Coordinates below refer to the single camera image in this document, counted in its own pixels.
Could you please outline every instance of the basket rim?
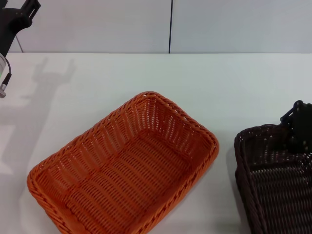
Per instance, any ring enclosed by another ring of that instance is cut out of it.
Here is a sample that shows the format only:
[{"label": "basket rim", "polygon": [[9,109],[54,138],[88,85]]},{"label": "basket rim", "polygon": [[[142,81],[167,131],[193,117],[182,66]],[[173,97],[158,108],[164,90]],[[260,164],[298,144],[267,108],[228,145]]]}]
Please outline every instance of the basket rim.
[{"label": "basket rim", "polygon": [[[251,222],[250,226],[253,232],[255,232],[255,230],[253,229],[255,224],[257,225],[257,227],[261,227],[262,232],[259,232],[259,233],[268,233],[268,229],[267,229],[267,221],[264,216],[264,211],[260,204],[258,193],[256,192],[256,182],[252,178],[252,175],[251,175],[252,165],[248,164],[247,162],[247,155],[245,151],[246,141],[248,141],[251,137],[254,137],[256,134],[259,134],[259,131],[261,130],[262,130],[261,135],[262,134],[271,135],[273,134],[273,132],[270,133],[270,131],[276,128],[282,129],[282,126],[280,124],[277,124],[277,125],[276,124],[264,124],[264,125],[255,126],[252,128],[247,128],[239,132],[234,140],[235,157],[236,157],[236,162],[237,162],[236,173],[240,176],[240,179],[236,177],[236,182],[240,188],[245,187],[245,189],[247,189],[247,192],[245,193],[243,192],[242,189],[240,189],[241,197],[246,196],[246,193],[249,193],[250,199],[253,200],[252,202],[250,202],[245,199],[245,202],[247,203],[245,206],[246,212],[252,213],[251,210],[256,211],[256,215],[253,214],[250,216],[250,222]],[[297,156],[299,156],[298,160],[303,161],[304,155],[305,154],[297,154]]]},{"label": "basket rim", "polygon": [[[30,193],[35,197],[35,199],[38,201],[38,203],[43,206],[46,213],[52,218],[52,221],[56,224],[56,226],[59,228],[59,230],[62,233],[65,234],[72,234],[72,227],[68,228],[66,226],[65,220],[69,220],[68,215],[66,218],[64,218],[64,215],[62,212],[58,210],[58,206],[53,203],[53,201],[47,196],[43,189],[39,186],[37,183],[37,179],[40,178],[41,174],[49,168],[49,166],[53,165],[54,161],[60,159],[63,156],[66,156],[68,153],[71,152],[75,147],[77,147],[79,144],[81,144],[90,134],[95,132],[98,128],[102,127],[103,125],[109,124],[111,121],[115,120],[117,117],[119,117],[123,112],[126,110],[129,110],[132,105],[134,104],[140,104],[144,102],[147,98],[156,98],[158,101],[160,101],[163,105],[167,105],[169,109],[171,109],[172,113],[177,115],[182,121],[186,122],[190,127],[194,130],[199,132],[200,134],[204,135],[209,142],[211,142],[214,147],[211,147],[209,153],[207,156],[205,156],[204,161],[198,165],[198,167],[194,170],[194,173],[190,174],[189,178],[184,181],[184,185],[190,183],[190,180],[192,180],[191,184],[194,184],[194,177],[196,180],[196,176],[199,179],[200,176],[198,176],[201,172],[201,167],[203,167],[205,164],[207,164],[206,159],[210,159],[210,161],[214,160],[218,154],[219,151],[219,143],[216,137],[207,130],[204,126],[200,125],[196,120],[192,119],[190,116],[188,116],[181,108],[179,108],[175,103],[170,101],[169,99],[165,98],[164,96],[160,95],[157,92],[153,91],[147,91],[140,93],[130,99],[128,102],[124,103],[122,106],[120,106],[118,109],[112,111],[108,116],[106,116],[104,119],[102,119],[100,122],[96,123],[92,128],[85,131],[83,134],[79,135],[78,137],[74,138],[72,141],[70,141],[68,144],[66,144],[64,147],[62,147],[58,152],[52,154],[42,162],[40,162],[38,165],[36,165],[29,173],[27,177],[27,186],[30,191]],[[142,226],[146,226],[147,224],[153,222],[153,217],[155,217],[157,214],[163,213],[162,211],[158,210],[155,215],[153,215],[151,218],[146,219],[146,222]],[[76,223],[80,224],[80,227],[77,228],[83,228],[85,230],[85,233],[91,234],[82,223],[80,223],[77,220],[77,217],[72,214],[72,218],[75,219]]]}]

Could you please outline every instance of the black clamp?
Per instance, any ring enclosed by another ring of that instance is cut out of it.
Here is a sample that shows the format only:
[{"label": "black clamp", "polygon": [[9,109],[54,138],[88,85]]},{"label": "black clamp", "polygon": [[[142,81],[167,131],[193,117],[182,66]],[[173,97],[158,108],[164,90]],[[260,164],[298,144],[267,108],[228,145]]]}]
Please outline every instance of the black clamp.
[{"label": "black clamp", "polygon": [[21,9],[5,8],[7,0],[0,0],[0,54],[6,57],[16,34],[32,25],[40,8],[38,0],[26,0]]},{"label": "black clamp", "polygon": [[312,152],[312,104],[296,101],[283,117],[281,125],[289,130],[288,148],[296,153]]}]

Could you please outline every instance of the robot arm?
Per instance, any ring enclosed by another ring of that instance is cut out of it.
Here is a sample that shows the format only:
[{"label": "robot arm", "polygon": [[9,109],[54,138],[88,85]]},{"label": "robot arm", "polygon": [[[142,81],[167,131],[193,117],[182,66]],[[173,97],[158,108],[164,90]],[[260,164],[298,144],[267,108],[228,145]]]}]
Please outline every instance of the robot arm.
[{"label": "robot arm", "polygon": [[[6,55],[16,34],[32,25],[32,19],[41,7],[38,0],[26,0],[21,9],[5,8],[7,0],[0,0],[0,77],[7,64]],[[0,98],[5,97],[5,88],[11,72],[0,85]]]}]

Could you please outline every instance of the wicker basket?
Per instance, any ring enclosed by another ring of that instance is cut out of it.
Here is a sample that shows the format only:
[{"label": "wicker basket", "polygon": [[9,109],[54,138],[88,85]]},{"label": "wicker basket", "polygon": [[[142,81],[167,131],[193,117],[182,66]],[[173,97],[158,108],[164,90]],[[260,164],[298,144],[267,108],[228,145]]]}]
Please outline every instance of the wicker basket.
[{"label": "wicker basket", "polygon": [[235,138],[235,177],[252,233],[312,233],[311,154],[285,149],[287,133],[263,125]]},{"label": "wicker basket", "polygon": [[216,158],[215,136],[146,92],[29,173],[29,191],[63,234],[151,230]]}]

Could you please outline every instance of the woven basket bottom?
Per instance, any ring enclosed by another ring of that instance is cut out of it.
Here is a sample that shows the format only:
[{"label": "woven basket bottom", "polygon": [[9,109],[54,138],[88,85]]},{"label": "woven basket bottom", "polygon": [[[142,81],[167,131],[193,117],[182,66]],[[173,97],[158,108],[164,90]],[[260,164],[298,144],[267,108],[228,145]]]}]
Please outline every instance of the woven basket bottom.
[{"label": "woven basket bottom", "polygon": [[74,188],[64,205],[93,234],[127,233],[189,169],[178,152],[147,134]]},{"label": "woven basket bottom", "polygon": [[[251,166],[250,170],[268,233],[312,233],[311,173],[300,162]],[[235,175],[245,202],[238,172]]]}]

